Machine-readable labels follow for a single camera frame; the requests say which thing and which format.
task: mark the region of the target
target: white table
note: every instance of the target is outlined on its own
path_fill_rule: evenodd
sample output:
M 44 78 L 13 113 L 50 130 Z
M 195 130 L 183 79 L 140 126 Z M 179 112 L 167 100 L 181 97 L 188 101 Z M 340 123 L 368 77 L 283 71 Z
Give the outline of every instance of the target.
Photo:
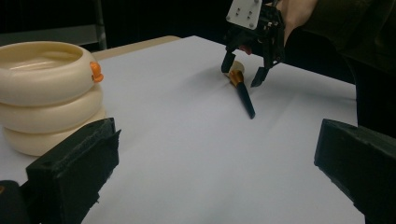
M 280 64 L 250 88 L 262 58 L 235 53 L 255 119 L 217 43 L 191 36 L 100 61 L 120 165 L 83 223 L 364 223 L 314 165 L 322 119 L 356 125 L 354 86 Z M 34 158 L 3 136 L 0 147 L 0 179 L 22 184 Z

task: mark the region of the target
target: dark clothing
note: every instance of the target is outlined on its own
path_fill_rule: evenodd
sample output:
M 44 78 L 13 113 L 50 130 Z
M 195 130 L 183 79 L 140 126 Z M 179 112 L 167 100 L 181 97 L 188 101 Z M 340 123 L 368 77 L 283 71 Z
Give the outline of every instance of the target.
M 348 61 L 358 124 L 396 138 L 396 0 L 318 0 L 304 29 Z

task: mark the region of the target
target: cream-colored container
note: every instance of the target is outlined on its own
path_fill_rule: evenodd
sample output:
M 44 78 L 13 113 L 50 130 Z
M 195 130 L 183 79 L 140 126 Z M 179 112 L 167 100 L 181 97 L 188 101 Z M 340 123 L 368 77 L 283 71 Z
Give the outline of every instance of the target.
M 0 48 L 0 124 L 10 145 L 40 156 L 103 119 L 100 66 L 87 50 L 51 41 Z

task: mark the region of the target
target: orange plastic piece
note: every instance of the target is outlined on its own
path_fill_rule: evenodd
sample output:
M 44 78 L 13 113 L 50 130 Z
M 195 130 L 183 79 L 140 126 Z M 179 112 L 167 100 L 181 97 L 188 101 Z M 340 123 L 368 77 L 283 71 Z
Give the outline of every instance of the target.
M 104 76 L 101 73 L 101 67 L 100 67 L 99 63 L 91 62 L 90 66 L 91 66 L 91 70 L 93 72 L 93 74 L 92 74 L 93 82 L 95 82 L 95 83 L 101 82 L 103 80 Z

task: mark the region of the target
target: gold ferrule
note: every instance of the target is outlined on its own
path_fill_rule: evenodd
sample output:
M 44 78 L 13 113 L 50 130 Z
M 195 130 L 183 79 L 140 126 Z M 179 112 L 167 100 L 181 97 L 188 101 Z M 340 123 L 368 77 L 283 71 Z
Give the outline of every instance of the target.
M 244 76 L 240 70 L 233 70 L 230 72 L 230 80 L 233 85 L 236 87 L 238 83 L 244 82 Z

